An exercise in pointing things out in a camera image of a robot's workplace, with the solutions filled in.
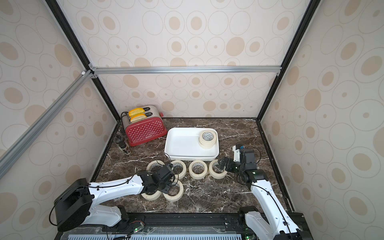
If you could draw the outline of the masking tape roll five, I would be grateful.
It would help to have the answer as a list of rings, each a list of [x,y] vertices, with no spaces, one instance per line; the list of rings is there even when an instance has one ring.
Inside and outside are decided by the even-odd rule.
[[[186,164],[180,160],[174,160],[171,162],[171,164],[173,165],[173,172],[175,174],[176,179],[183,179],[187,173]]]

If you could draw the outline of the masking tape roll three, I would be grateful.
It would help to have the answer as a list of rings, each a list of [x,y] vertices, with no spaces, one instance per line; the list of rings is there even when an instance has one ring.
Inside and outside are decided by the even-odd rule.
[[[155,172],[155,171],[161,169],[164,165],[165,165],[165,163],[163,161],[155,160],[155,161],[150,162],[147,165],[146,170],[149,172]]]

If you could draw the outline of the masking tape roll six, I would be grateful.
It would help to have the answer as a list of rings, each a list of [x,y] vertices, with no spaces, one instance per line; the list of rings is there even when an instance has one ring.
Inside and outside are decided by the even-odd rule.
[[[201,160],[195,160],[189,165],[189,173],[193,179],[201,180],[208,173],[207,164]]]

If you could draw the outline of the masking tape roll two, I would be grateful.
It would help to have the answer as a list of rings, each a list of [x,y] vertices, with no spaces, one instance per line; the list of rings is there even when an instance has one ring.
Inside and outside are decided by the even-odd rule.
[[[216,143],[217,133],[211,130],[204,130],[199,135],[199,142],[201,143]]]

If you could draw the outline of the white plastic storage tray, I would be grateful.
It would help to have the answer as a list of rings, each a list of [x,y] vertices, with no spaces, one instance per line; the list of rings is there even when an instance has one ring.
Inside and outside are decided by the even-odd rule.
[[[217,133],[216,145],[208,150],[199,146],[199,135],[204,130]],[[219,155],[218,132],[210,128],[172,128],[167,134],[165,153],[171,160],[213,161]]]

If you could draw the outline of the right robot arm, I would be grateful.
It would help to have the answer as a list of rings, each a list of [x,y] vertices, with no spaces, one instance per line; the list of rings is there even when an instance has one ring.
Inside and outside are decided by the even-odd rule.
[[[246,210],[244,221],[260,240],[311,240],[308,231],[301,230],[279,202],[266,173],[258,168],[254,150],[233,146],[234,157],[218,160],[219,169],[237,174],[257,198],[265,218],[258,210]]]

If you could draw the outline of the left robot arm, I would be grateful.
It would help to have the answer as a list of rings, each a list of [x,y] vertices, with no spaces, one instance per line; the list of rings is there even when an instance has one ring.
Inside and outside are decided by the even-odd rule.
[[[54,226],[67,232],[82,225],[102,226],[111,232],[135,232],[141,224],[131,220],[124,207],[107,207],[104,202],[133,195],[167,194],[178,177],[173,164],[154,172],[138,171],[133,176],[109,182],[89,183],[76,180],[54,201],[51,213],[56,215]]]

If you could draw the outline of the masking tape roll one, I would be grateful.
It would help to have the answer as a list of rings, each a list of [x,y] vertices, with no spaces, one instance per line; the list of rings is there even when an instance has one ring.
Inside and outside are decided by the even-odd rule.
[[[149,195],[149,194],[146,194],[146,193],[143,193],[141,194],[141,196],[147,200],[147,201],[155,201],[157,200],[160,196],[162,195],[162,192],[160,191],[156,191],[155,193]]]

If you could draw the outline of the masking tape roll seven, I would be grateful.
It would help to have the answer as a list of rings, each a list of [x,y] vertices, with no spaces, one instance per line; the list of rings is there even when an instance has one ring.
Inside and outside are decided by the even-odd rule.
[[[199,146],[205,150],[211,149],[215,146],[215,143],[201,143],[199,142]]]

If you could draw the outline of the masking tape roll four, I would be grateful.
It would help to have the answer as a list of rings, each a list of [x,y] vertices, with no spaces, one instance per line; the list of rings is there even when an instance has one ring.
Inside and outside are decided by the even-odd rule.
[[[218,159],[215,159],[209,164],[209,173],[214,179],[220,180],[226,177],[227,171],[219,168]]]

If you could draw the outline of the masking tape roll eight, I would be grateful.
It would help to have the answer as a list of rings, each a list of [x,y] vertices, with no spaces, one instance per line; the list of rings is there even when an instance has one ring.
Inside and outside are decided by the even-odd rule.
[[[175,181],[167,194],[163,193],[165,199],[169,202],[177,202],[184,194],[184,185],[181,181]]]

